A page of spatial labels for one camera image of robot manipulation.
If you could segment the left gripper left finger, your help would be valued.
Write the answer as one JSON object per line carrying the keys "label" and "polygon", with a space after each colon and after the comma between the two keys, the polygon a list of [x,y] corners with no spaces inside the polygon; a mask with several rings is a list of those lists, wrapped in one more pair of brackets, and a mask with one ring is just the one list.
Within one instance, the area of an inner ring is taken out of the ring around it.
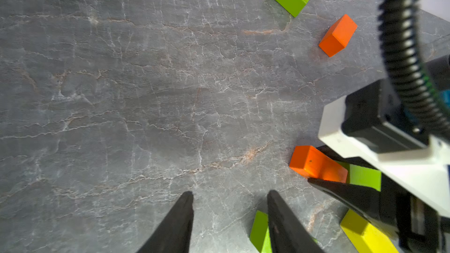
{"label": "left gripper left finger", "polygon": [[138,253],[188,253],[194,219],[194,195],[181,194]]}

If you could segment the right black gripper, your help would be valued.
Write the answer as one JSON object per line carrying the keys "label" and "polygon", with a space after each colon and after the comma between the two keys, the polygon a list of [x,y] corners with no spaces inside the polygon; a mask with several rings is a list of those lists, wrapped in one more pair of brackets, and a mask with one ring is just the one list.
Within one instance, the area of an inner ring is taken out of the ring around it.
{"label": "right black gripper", "polygon": [[308,183],[382,232],[396,233],[398,246],[404,253],[450,251],[450,220],[386,175],[381,179],[381,191],[314,178],[309,178]]}

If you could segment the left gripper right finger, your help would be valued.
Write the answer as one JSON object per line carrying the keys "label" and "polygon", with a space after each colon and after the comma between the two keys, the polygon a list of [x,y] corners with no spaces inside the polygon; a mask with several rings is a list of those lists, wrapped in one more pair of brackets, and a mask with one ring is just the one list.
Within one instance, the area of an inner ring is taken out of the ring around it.
{"label": "left gripper right finger", "polygon": [[267,194],[268,227],[274,253],[324,253],[276,190]]}

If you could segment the yellow block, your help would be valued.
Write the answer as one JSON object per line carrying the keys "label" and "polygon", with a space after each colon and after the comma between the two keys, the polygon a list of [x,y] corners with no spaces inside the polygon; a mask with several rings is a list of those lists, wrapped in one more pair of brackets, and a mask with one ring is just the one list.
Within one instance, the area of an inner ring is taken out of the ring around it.
{"label": "yellow block", "polygon": [[398,253],[388,236],[353,210],[348,210],[340,226],[359,253]]}

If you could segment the teal small block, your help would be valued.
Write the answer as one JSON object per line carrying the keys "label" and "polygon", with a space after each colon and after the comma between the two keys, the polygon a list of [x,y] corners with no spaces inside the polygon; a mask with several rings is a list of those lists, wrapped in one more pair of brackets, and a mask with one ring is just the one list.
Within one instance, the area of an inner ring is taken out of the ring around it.
{"label": "teal small block", "polygon": [[445,105],[450,108],[450,90],[441,91],[441,97]]}

